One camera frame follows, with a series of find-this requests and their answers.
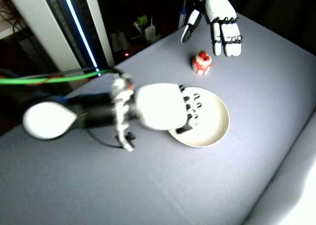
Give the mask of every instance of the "blue light strip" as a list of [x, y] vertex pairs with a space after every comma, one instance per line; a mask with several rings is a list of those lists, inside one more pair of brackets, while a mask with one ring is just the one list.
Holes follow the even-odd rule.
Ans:
[[82, 40], [83, 40], [83, 43], [84, 43], [84, 45], [85, 45], [85, 48], [87, 49], [87, 51], [88, 51], [88, 53], [89, 53], [90, 59], [91, 59], [93, 65], [94, 65], [94, 67], [95, 67], [95, 70], [96, 70], [97, 72], [100, 72], [100, 70], [98, 69], [98, 65], [97, 65], [97, 63], [96, 63], [96, 61], [95, 61], [95, 59], [94, 59], [93, 54], [92, 54], [92, 51], [91, 51], [91, 49], [90, 49], [90, 46], [89, 46], [89, 44], [88, 44], [88, 42], [87, 42], [87, 39], [85, 38], [85, 35], [84, 35], [84, 33], [83, 33], [82, 27], [81, 27], [81, 25], [80, 25], [80, 22], [79, 22], [79, 20], [78, 20], [78, 17], [77, 17], [77, 15], [76, 15], [75, 10], [74, 10], [73, 4], [71, 3], [70, 0], [66, 0], [66, 3], [67, 3], [68, 8], [69, 8], [69, 10], [70, 10], [70, 12], [71, 12], [71, 15], [72, 15], [73, 18], [74, 18], [74, 21], [75, 21], [75, 23], [76, 23], [76, 26], [77, 26], [78, 31], [79, 31], [79, 33], [80, 33], [80, 36], [81, 36], [81, 38], [82, 38]]

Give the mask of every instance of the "white plate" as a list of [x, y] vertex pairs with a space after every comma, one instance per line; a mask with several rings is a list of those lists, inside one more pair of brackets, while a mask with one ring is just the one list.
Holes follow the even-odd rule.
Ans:
[[230, 117], [223, 101], [214, 93], [202, 89], [189, 87], [183, 91], [184, 96], [194, 99], [194, 94], [200, 97], [195, 102], [201, 102], [202, 107], [197, 109], [197, 125], [190, 131], [182, 134], [175, 130], [169, 133], [178, 141], [193, 147], [207, 147], [220, 141], [227, 133]]

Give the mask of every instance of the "gray table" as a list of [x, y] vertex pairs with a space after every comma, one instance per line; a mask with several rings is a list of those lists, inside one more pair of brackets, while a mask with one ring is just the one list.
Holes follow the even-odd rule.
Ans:
[[[212, 53], [203, 20], [186, 44], [182, 30], [118, 65], [136, 85], [182, 83], [217, 94], [231, 126], [196, 149], [166, 132], [131, 125], [136, 150], [106, 148], [74, 130], [37, 141], [21, 126], [0, 139], [1, 225], [237, 225], [247, 216], [316, 103], [316, 57], [241, 17], [242, 55], [214, 57], [207, 76], [191, 57]], [[107, 91], [111, 77], [73, 95]], [[113, 128], [100, 138], [115, 143]]]

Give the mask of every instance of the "dark background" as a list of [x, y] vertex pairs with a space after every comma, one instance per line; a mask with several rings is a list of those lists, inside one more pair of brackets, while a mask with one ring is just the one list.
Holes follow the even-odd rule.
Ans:
[[[237, 12], [316, 55], [315, 0], [229, 0]], [[194, 0], [187, 0], [187, 18]], [[137, 20], [153, 16], [162, 36], [177, 30], [183, 0], [99, 0], [108, 34]]]

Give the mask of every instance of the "small red and white cupcake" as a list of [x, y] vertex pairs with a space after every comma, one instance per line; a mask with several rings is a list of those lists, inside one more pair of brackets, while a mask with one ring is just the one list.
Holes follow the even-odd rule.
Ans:
[[205, 51], [200, 51], [198, 56], [193, 59], [192, 68], [198, 75], [206, 75], [211, 69], [212, 58]]

